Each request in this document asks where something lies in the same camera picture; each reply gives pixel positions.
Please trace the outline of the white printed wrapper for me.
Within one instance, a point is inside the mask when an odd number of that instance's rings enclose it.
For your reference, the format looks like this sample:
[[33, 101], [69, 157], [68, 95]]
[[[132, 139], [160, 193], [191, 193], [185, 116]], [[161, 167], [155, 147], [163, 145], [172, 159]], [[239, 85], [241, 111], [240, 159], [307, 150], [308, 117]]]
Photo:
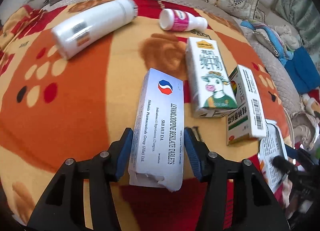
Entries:
[[260, 140], [258, 159], [260, 171], [272, 192], [275, 193], [287, 175], [272, 165], [272, 161], [276, 156], [280, 156], [285, 160], [288, 157], [285, 143], [276, 121], [266, 119], [265, 122], [266, 137]]

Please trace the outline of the white green medicine box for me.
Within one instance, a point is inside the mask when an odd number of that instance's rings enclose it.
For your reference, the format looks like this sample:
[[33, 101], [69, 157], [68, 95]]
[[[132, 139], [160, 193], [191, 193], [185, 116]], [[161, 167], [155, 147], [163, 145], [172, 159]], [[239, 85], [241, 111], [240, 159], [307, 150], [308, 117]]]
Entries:
[[263, 139], [266, 137], [266, 122], [252, 71], [239, 64], [229, 79], [238, 108], [227, 116], [227, 144]]

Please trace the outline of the milk carton with cow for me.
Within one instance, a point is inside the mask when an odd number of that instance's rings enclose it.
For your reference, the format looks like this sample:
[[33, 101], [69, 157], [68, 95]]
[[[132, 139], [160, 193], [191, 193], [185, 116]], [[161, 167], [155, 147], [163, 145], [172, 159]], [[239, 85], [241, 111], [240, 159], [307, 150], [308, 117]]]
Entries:
[[217, 41], [189, 37], [185, 60], [194, 117], [224, 117], [237, 110]]

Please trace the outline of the silver tablet box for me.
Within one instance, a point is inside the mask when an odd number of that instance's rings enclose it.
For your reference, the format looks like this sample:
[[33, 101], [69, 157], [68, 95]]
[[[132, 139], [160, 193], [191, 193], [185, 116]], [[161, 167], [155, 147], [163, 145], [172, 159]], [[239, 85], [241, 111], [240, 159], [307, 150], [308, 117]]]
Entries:
[[144, 77], [133, 131], [130, 184], [178, 191], [183, 165], [183, 82], [151, 68]]

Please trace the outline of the plush toy with red hat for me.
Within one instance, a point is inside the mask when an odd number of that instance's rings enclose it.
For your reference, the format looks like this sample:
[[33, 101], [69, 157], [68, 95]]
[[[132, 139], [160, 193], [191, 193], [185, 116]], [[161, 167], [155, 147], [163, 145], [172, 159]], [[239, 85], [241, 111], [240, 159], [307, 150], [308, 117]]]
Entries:
[[302, 101], [303, 101], [305, 110], [316, 119], [319, 119], [319, 114], [320, 114], [319, 87], [309, 91], [306, 94], [303, 94]]

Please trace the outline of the blue cushion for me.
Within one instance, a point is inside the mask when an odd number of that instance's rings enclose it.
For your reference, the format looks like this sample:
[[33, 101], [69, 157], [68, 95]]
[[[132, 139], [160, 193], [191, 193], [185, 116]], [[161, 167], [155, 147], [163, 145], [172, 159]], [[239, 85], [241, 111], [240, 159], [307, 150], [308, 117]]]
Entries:
[[287, 61], [285, 69], [300, 95], [319, 87], [319, 73], [303, 46], [293, 52], [293, 59]]

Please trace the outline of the colourful striped blanket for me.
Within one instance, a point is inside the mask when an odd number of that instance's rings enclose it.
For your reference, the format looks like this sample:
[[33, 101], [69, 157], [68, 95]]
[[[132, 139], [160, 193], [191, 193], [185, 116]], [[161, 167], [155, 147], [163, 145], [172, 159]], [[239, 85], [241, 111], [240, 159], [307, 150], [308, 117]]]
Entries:
[[256, 20], [249, 20], [249, 21], [242, 21], [240, 23], [240, 26], [246, 27], [250, 29], [252, 32], [256, 29], [264, 29], [268, 37], [270, 38], [270, 41], [273, 43], [273, 45], [276, 47], [276, 50], [279, 52], [279, 57], [277, 58], [280, 63], [285, 67], [288, 60], [293, 59], [293, 51], [289, 50], [285, 43], [281, 40], [278, 33], [272, 29], [271, 27], [267, 26], [266, 24], [256, 21]]

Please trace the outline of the beige clothes pile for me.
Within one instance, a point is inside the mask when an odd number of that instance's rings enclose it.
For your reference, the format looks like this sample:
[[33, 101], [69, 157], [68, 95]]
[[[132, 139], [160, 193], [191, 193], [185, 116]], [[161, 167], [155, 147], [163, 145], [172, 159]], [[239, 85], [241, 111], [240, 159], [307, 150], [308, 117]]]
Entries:
[[300, 47], [300, 42], [293, 36], [289, 26], [274, 26], [273, 28], [289, 50], [294, 51]]

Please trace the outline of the grey edged pillow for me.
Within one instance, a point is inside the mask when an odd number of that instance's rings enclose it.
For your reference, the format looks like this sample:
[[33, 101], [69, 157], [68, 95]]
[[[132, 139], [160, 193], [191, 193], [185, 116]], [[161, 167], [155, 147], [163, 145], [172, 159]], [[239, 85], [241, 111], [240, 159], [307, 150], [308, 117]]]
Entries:
[[279, 57], [279, 52], [276, 50], [276, 47], [270, 41], [267, 32], [264, 29], [256, 29], [253, 31], [253, 35], [258, 40], [260, 44], [262, 44], [265, 48], [267, 48], [275, 57]]

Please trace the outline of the teal patterned curtain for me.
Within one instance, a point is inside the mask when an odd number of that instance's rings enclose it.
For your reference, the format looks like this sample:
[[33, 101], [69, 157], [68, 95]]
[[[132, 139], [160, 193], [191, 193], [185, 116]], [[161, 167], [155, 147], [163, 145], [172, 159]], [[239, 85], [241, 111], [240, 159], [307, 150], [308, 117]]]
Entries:
[[309, 54], [319, 58], [319, 11], [312, 0], [273, 0], [273, 12], [293, 25]]

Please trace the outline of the white thermos bottle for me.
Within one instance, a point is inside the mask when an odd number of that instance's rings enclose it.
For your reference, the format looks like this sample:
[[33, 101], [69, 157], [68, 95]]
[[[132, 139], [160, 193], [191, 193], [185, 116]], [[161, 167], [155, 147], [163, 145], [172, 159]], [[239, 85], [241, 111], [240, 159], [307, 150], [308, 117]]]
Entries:
[[70, 59], [93, 42], [129, 24], [138, 15], [133, 0], [114, 0], [91, 7], [52, 29], [57, 49]]

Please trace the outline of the pink label yogurt bottle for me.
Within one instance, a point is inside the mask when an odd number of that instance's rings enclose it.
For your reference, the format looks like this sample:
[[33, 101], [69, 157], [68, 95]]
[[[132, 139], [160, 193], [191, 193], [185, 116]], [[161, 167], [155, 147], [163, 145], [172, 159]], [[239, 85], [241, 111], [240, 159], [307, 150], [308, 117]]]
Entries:
[[165, 31], [189, 32], [197, 30], [204, 32], [208, 22], [203, 17], [196, 17], [186, 11], [163, 9], [159, 15], [159, 26]]

